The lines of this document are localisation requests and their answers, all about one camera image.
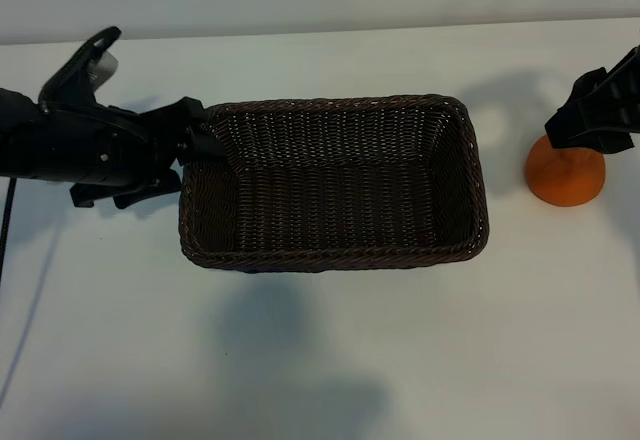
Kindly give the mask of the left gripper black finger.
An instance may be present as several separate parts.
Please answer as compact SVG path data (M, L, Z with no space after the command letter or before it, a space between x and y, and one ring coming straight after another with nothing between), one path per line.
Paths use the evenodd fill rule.
M224 145L213 134L199 127L188 127L177 144L177 161L181 166L225 157Z
M144 112L142 119L157 129L187 129L205 120L200 100L183 97L170 105Z

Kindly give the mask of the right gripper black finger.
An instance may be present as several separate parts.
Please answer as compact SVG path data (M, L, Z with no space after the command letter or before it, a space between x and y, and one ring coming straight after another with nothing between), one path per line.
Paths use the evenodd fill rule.
M601 154L617 154L634 147L632 137L623 132L600 132L595 150Z
M639 49L631 49L611 70L579 77L568 100L545 124L555 149L595 149L600 132L639 132Z

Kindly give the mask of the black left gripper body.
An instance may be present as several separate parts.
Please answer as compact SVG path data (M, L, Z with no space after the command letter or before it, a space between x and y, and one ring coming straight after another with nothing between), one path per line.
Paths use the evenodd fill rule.
M157 129L117 107L43 102L37 141L37 178L71 182L73 204L91 208L111 198L119 209L178 192L172 164L181 129Z

